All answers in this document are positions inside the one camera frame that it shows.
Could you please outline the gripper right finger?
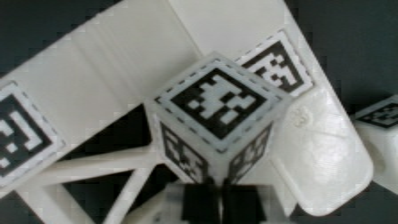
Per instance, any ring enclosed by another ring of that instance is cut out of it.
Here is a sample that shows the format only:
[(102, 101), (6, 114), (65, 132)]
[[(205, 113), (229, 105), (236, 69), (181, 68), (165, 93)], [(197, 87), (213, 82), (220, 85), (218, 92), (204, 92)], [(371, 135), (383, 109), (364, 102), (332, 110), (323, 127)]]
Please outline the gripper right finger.
[(259, 224), (266, 220), (253, 185), (223, 186), (221, 205), (221, 224)]

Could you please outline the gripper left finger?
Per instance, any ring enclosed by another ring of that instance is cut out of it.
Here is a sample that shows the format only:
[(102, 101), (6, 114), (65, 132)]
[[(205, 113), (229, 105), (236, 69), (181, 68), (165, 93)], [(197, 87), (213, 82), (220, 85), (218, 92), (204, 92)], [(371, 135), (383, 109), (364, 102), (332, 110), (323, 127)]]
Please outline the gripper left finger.
[(218, 193), (209, 184), (184, 185), (181, 220), (188, 224), (220, 224)]

